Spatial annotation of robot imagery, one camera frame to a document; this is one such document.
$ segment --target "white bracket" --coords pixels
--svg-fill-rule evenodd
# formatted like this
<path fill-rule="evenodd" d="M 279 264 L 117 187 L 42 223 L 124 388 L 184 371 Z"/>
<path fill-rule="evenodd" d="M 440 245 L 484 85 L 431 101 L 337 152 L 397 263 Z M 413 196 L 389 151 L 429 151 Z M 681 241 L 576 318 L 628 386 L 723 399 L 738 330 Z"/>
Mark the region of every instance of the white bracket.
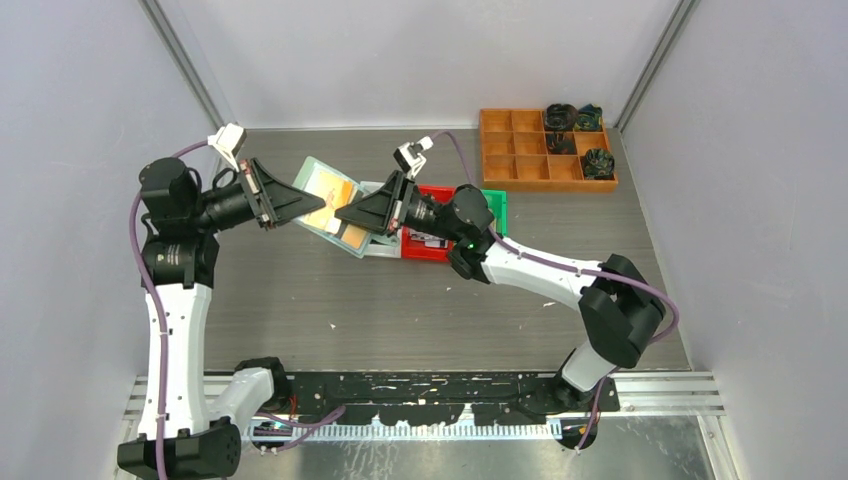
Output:
<path fill-rule="evenodd" d="M 207 143 L 210 147 L 217 150 L 232 168 L 238 171 L 236 155 L 241 150 L 241 146 L 244 145 L 246 137 L 247 133 L 244 131 L 244 128 L 235 123 L 229 123 L 219 128 L 215 135 L 209 135 Z"/>

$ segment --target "paper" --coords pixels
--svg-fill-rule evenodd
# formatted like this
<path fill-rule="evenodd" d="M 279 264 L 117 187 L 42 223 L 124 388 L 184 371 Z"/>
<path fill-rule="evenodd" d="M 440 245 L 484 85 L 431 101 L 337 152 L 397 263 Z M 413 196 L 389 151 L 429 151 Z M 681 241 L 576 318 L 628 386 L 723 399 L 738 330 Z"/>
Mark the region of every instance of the paper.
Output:
<path fill-rule="evenodd" d="M 324 208 L 296 218 L 295 223 L 356 257 L 365 256 L 371 234 L 335 217 L 337 209 L 362 198 L 363 189 L 358 183 L 320 160 L 307 157 L 292 185 L 326 202 Z"/>

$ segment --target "black bracket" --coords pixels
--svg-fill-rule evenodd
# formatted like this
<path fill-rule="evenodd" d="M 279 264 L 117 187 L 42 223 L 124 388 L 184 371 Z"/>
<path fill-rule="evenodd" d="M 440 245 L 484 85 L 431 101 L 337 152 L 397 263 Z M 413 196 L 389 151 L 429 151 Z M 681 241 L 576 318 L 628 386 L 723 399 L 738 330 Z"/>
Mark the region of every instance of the black bracket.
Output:
<path fill-rule="evenodd" d="M 394 221 L 403 221 L 413 192 L 417 191 L 415 182 L 407 179 L 400 170 L 395 170 L 379 190 L 336 210 L 335 215 L 339 220 L 378 235 L 391 234 L 400 228 L 400 224 Z M 401 210 L 395 212 L 398 201 Z"/>
<path fill-rule="evenodd" d="M 279 227 L 326 205 L 323 198 L 276 179 L 255 158 L 242 160 L 240 166 L 245 174 L 239 175 L 239 182 L 245 192 L 252 193 L 247 195 L 247 201 L 265 229 Z"/>
<path fill-rule="evenodd" d="M 180 432 L 165 441 L 165 471 L 173 480 L 231 477 L 241 457 L 241 435 L 230 417 L 212 422 L 196 435 Z M 156 480 L 155 440 L 142 437 L 118 445 L 118 467 L 141 478 Z"/>

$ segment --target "black mounting plate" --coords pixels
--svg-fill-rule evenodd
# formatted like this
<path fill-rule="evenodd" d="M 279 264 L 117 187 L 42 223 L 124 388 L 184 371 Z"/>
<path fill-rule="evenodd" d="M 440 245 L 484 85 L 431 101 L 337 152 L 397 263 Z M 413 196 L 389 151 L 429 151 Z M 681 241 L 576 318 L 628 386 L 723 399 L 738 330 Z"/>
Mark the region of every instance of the black mounting plate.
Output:
<path fill-rule="evenodd" d="M 302 372 L 289 379 L 306 423 L 340 405 L 347 408 L 338 420 L 342 425 L 370 425 L 376 414 L 384 425 L 450 425 L 466 404 L 478 426 L 543 424 L 547 415 L 566 411 L 553 394 L 554 372 Z M 605 382 L 599 409 L 620 410 L 612 379 Z"/>

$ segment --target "white wall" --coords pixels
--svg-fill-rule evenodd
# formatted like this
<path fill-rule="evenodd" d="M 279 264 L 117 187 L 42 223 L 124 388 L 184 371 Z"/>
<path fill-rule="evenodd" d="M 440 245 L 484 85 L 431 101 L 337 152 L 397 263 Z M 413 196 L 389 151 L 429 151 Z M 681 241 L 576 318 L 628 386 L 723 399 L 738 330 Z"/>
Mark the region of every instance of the white wall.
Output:
<path fill-rule="evenodd" d="M 136 2 L 5 2 L 0 32 L 0 478 L 106 478 L 146 368 L 138 171 L 211 129 Z"/>
<path fill-rule="evenodd" d="M 845 478 L 848 4 L 701 2 L 626 133 L 753 479 Z"/>
<path fill-rule="evenodd" d="M 241 124 L 323 128 L 472 126 L 556 101 L 615 122 L 677 1 L 163 4 Z"/>

